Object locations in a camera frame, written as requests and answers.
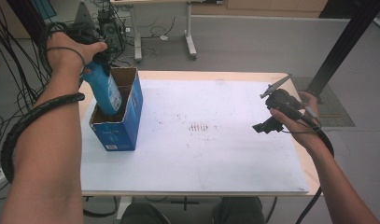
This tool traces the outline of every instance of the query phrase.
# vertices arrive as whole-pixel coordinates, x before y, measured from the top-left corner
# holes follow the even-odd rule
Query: floor
[[[171,19],[158,20],[154,26],[168,30]],[[132,50],[120,56],[118,65],[137,66],[139,70],[198,70],[234,72],[288,72],[298,77],[312,77],[348,20],[268,19],[254,17],[192,17],[192,36],[197,49],[194,61],[183,37],[185,21],[177,18],[167,40],[143,40],[144,60],[135,64]],[[143,27],[149,33],[152,27]],[[27,49],[29,41],[22,40]],[[17,110],[18,94],[7,67],[0,68],[0,115],[8,118]],[[325,127],[339,162],[347,177],[366,204],[380,219],[380,28],[371,24],[358,44],[329,82],[356,127]],[[0,192],[7,194],[8,187]],[[271,208],[272,197],[262,197],[263,212]],[[143,198],[152,202],[172,223],[211,223],[211,212],[220,198],[189,198],[199,202],[189,205],[171,204],[180,198]],[[269,223],[294,223],[309,202],[309,197],[280,197]],[[4,201],[0,200],[0,214]],[[84,207],[105,213],[114,208],[112,197],[94,197]],[[85,217],[85,223],[113,223],[107,218]],[[320,198],[303,223],[331,223],[327,207]]]

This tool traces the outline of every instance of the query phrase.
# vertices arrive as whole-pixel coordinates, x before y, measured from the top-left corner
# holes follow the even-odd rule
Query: white desk
[[[284,74],[139,71],[139,76],[140,80],[145,81],[155,79],[215,80],[224,83],[224,81],[231,80],[273,83],[283,77]],[[152,87],[152,82],[150,83],[151,85],[148,83],[144,86],[145,97],[149,94],[150,88],[155,87]],[[293,92],[294,87],[291,82],[286,83],[282,88],[296,95],[295,92]],[[89,97],[91,93],[86,85],[81,87],[81,91],[88,96],[86,101],[80,104],[81,117],[84,118],[86,108],[92,97]],[[254,93],[254,97],[259,98],[259,94],[259,92]],[[147,110],[147,106],[149,105],[147,100],[149,100],[148,97],[145,98],[143,112],[146,114],[142,114],[142,121],[147,120],[147,118],[151,116],[149,110]],[[139,131],[138,141],[140,142],[137,145],[136,151],[106,152],[100,143],[98,143],[96,136],[91,132],[87,122],[87,120],[83,120],[82,122],[83,134],[85,135],[83,137],[84,148],[81,167],[84,195],[314,195],[318,187],[315,167],[305,149],[298,145],[294,145],[295,149],[293,149],[293,153],[296,154],[295,157],[298,155],[300,159],[300,169],[303,169],[309,188],[308,192],[306,187],[305,189],[298,189],[296,187],[298,183],[291,183],[291,180],[296,179],[298,176],[290,176],[284,180],[279,179],[277,182],[266,181],[265,178],[268,178],[268,175],[263,175],[263,173],[260,172],[260,169],[263,168],[259,167],[258,170],[256,169],[256,167],[258,167],[257,159],[250,158],[254,157],[254,154],[249,150],[230,152],[222,149],[221,155],[223,154],[224,156],[219,155],[218,149],[215,148],[210,149],[212,154],[202,151],[197,151],[195,154],[190,152],[190,154],[188,154],[188,151],[174,151],[174,148],[162,149],[167,150],[168,154],[163,154],[166,153],[163,151],[146,151],[149,150],[149,147],[145,147],[142,144],[145,142],[145,139],[142,138],[141,134],[144,134],[145,129],[152,128],[151,126],[154,125],[152,123],[144,122],[140,124],[140,129],[144,130]],[[254,124],[257,122],[264,122],[264,120],[257,120]],[[289,135],[278,133],[275,136],[280,138],[280,136],[287,137]],[[227,137],[233,139],[235,138],[235,134],[232,133],[231,136]],[[292,145],[291,139],[285,142],[285,144]],[[293,154],[285,154],[285,156],[288,157],[292,157],[292,155]],[[190,169],[181,170],[181,173],[177,172],[177,170],[185,166],[190,167]],[[276,170],[273,168],[273,165],[265,168],[265,172],[271,172],[271,170],[268,171],[268,169],[271,169],[273,172],[285,172],[284,167],[280,167]],[[260,181],[261,183],[277,183],[278,186],[261,186],[254,180]],[[279,182],[281,180],[288,181],[287,185],[290,187],[281,188],[281,185],[283,185],[282,182]]]
[[[132,25],[134,29],[134,60],[140,62],[142,60],[141,51],[141,35],[137,30],[137,17],[151,17],[155,14],[163,15],[164,13],[172,13],[172,9],[176,10],[175,15],[185,15],[187,17],[187,30],[184,31],[184,36],[187,41],[190,56],[196,59],[196,50],[193,44],[192,35],[190,32],[190,2],[202,2],[204,0],[110,0],[113,6],[126,6],[131,14]],[[139,15],[137,10],[147,13],[147,15]]]

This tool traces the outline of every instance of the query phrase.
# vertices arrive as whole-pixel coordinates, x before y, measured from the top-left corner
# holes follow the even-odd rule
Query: person's leg
[[[169,220],[149,203],[131,203],[120,224],[169,224]]]
[[[259,198],[223,198],[213,212],[214,224],[265,224]]]

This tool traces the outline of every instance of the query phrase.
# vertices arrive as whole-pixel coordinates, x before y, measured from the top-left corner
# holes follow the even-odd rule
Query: black metal pole
[[[39,46],[41,32],[46,27],[44,20],[35,10],[31,0],[7,0],[24,29],[33,41]]]
[[[318,69],[307,91],[315,96],[319,96],[350,50],[352,50],[371,22],[373,22],[379,10],[380,0],[364,1],[363,5],[345,27],[334,47],[332,47],[324,63]]]

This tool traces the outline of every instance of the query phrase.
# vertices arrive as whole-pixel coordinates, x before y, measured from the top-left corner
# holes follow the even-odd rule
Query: cardboard box
[[[96,104],[90,125],[107,151],[135,150],[143,106],[137,69],[113,68],[111,75],[122,95],[120,112],[114,116],[106,116]]]

